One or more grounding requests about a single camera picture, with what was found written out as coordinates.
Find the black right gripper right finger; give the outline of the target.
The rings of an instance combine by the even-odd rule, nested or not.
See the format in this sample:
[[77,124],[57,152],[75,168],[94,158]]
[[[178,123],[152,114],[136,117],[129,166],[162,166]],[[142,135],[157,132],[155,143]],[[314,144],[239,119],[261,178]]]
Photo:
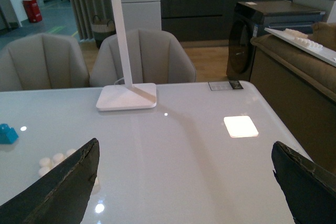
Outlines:
[[335,175],[280,141],[271,159],[294,222],[335,223]]

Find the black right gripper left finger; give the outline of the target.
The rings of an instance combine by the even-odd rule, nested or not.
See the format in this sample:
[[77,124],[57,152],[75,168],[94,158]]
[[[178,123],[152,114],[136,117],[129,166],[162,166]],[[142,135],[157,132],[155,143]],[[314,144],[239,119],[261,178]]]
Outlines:
[[1,223],[81,223],[97,178],[99,141],[91,139],[1,205]]

